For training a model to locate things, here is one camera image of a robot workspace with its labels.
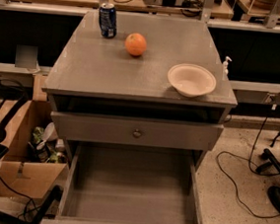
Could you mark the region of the orange fruit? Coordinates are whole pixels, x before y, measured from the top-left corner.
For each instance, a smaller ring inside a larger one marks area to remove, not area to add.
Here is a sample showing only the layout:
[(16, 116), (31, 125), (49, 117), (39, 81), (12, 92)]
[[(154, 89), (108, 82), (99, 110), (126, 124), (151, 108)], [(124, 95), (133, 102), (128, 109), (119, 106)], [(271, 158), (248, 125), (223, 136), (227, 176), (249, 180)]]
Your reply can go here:
[(130, 34), (125, 40), (125, 49), (132, 56), (140, 56), (146, 51), (147, 41), (141, 34)]

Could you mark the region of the blue soda can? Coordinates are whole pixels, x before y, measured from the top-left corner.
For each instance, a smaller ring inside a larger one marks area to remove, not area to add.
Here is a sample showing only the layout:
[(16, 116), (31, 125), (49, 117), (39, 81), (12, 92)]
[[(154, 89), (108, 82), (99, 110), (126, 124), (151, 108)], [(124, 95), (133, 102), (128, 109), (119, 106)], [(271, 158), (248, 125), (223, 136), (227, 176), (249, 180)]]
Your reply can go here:
[(117, 34), (116, 9), (112, 3), (103, 3), (99, 11), (99, 25), (104, 38), (114, 38)]

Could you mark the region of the grey top drawer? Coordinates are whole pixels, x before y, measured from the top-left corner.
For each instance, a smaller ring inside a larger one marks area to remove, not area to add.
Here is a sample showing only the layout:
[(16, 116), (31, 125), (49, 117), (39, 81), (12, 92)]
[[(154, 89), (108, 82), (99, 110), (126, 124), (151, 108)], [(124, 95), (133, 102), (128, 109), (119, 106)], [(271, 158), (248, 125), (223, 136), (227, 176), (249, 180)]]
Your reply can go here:
[(52, 112), (60, 138), (207, 151), (214, 148), (222, 124), (140, 119), (88, 113)]

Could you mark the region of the cardboard box with trash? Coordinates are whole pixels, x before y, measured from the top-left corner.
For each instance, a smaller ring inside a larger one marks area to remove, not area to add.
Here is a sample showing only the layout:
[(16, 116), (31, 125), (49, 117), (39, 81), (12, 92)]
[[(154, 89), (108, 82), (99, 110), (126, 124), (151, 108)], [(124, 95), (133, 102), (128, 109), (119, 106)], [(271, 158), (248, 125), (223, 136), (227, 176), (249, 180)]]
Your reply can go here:
[(2, 142), (9, 151), (0, 160), (0, 177), (13, 190), (33, 199), (44, 198), (55, 185), (63, 185), (68, 173), (65, 163), (35, 162), (28, 149), (34, 128), (47, 126), (50, 114), (48, 102), (26, 102), (7, 124)]

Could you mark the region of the grey drawer cabinet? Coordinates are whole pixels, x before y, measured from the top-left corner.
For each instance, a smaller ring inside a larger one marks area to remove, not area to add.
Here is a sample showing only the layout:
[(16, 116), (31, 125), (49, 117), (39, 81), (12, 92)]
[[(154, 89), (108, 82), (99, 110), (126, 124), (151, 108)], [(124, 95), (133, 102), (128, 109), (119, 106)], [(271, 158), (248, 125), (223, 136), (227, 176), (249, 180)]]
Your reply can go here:
[[(117, 21), (115, 38), (104, 38), (97, 12), (83, 17), (44, 83), (52, 112), (223, 126), (237, 99), (204, 23), (124, 12), (118, 13)], [(124, 47), (132, 33), (147, 41), (140, 56), (132, 56)], [(168, 71), (181, 63), (208, 69), (216, 78), (215, 90), (196, 98), (175, 91)], [(179, 150), (187, 151), (195, 164), (209, 152)]]

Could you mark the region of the grey drawer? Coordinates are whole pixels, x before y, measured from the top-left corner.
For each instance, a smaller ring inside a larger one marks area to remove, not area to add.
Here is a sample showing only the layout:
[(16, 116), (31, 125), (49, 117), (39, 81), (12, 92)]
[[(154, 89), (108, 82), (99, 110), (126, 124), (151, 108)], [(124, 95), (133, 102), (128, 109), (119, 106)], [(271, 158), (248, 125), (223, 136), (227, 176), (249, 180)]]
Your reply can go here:
[(195, 167), (179, 150), (83, 143), (41, 224), (202, 224)]
[(52, 112), (60, 138), (207, 151), (214, 148), (222, 124), (140, 119), (88, 113)]

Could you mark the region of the white paper bowl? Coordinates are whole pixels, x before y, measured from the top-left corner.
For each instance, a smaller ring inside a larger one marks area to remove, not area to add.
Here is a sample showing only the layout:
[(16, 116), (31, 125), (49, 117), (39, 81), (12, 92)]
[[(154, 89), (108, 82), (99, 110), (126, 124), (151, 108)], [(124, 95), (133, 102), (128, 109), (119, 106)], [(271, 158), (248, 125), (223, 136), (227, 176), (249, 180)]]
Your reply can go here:
[(182, 96), (198, 97), (212, 93), (216, 78), (204, 67), (194, 64), (179, 64), (170, 68), (168, 80)]

